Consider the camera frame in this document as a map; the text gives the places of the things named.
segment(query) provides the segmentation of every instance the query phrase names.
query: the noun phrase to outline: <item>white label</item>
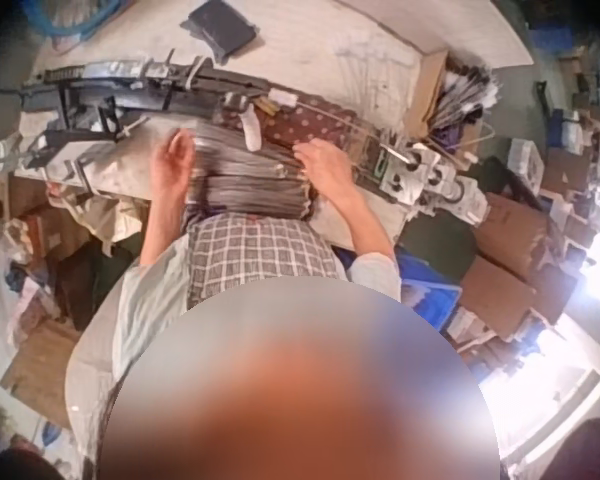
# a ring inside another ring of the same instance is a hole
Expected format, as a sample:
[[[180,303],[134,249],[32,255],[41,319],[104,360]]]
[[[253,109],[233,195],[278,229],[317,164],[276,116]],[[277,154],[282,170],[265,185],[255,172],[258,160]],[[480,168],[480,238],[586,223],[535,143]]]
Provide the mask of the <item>white label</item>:
[[[272,88],[269,91],[269,100],[277,103],[278,105],[295,108],[296,104],[298,103],[298,96],[290,92],[285,92],[284,90]]]
[[[59,233],[54,233],[53,235],[49,235],[49,250],[53,250],[58,245],[62,243],[62,239],[60,238]]]

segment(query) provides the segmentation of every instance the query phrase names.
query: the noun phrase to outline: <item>blue crate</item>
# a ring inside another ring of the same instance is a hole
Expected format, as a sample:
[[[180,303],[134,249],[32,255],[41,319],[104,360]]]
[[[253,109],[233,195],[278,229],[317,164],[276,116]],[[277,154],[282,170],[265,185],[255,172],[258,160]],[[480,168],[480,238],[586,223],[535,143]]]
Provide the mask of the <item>blue crate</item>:
[[[356,258],[350,250],[334,247],[334,252],[348,269]],[[462,288],[453,285],[433,270],[426,262],[410,255],[400,247],[395,249],[402,285],[423,288],[424,298],[413,308],[429,325],[441,331],[462,294]]]

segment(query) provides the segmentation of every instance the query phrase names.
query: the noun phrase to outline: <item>white fabric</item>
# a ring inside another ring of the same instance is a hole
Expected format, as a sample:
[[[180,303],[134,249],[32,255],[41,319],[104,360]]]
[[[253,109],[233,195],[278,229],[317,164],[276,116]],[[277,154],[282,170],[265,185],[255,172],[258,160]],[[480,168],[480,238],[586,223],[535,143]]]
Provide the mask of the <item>white fabric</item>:
[[[123,278],[118,320],[113,339],[113,375],[117,381],[173,320],[187,311],[188,238],[173,243],[151,267],[134,267]],[[358,257],[348,272],[338,261],[342,280],[348,280],[400,301],[396,264],[379,253]]]

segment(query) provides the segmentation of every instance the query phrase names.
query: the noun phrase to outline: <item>cardboard box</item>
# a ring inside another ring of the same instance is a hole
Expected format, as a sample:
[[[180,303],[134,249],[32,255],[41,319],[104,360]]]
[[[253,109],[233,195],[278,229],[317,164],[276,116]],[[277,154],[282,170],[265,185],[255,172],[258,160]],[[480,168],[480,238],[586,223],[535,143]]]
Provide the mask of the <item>cardboard box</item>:
[[[478,256],[461,282],[460,305],[475,313],[500,338],[513,338],[534,303],[529,285]]]
[[[471,158],[475,157],[480,145],[477,140],[482,133],[482,122],[464,127],[460,144],[466,146],[458,147],[455,154],[444,151],[427,138],[429,135],[429,120],[438,102],[448,62],[451,62],[448,50],[422,57],[420,75],[416,83],[413,101],[403,118],[403,125],[405,134],[409,138],[422,141],[453,162],[458,170],[466,171],[473,164]]]
[[[561,148],[550,148],[541,188],[565,196],[569,190],[584,192],[589,186],[591,150],[575,155]]]
[[[61,261],[91,238],[89,231],[78,225],[68,210],[49,205],[23,216],[22,221],[26,224],[27,242],[34,259]]]
[[[78,332],[46,321],[23,342],[0,386],[55,425],[71,430],[64,383]]]
[[[569,215],[564,225],[564,235],[585,249],[591,248],[598,232],[574,215]]]
[[[544,265],[529,280],[536,290],[533,309],[550,325],[555,325],[578,285],[578,279],[556,265]]]
[[[545,258],[551,219],[543,212],[493,193],[491,209],[474,229],[478,250],[492,262],[526,281]]]

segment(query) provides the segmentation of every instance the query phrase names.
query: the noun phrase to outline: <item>table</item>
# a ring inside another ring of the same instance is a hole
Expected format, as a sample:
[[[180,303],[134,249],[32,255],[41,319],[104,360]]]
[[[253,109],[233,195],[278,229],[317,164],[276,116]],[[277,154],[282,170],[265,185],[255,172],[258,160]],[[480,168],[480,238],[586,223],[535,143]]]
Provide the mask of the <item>table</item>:
[[[179,27],[203,1],[139,0],[86,43],[56,55],[49,41],[42,47],[34,71],[125,58],[166,58],[189,64],[196,55],[211,56],[209,47]],[[329,0],[279,2],[232,0],[231,5],[259,29],[260,46],[229,60],[222,68],[267,78],[354,108],[378,126],[400,127],[411,103],[420,54],[372,20]],[[23,114],[21,131],[41,132],[48,114]],[[85,167],[89,183],[103,192],[150,200],[148,152],[176,127],[195,129],[198,120],[177,115],[151,115],[129,140]],[[81,185],[67,179],[63,159],[46,169],[50,181]],[[41,170],[19,168],[16,175],[43,179]],[[390,237],[397,241],[407,210],[363,191]],[[330,205],[320,208],[314,228],[329,242],[351,248],[344,221]]]

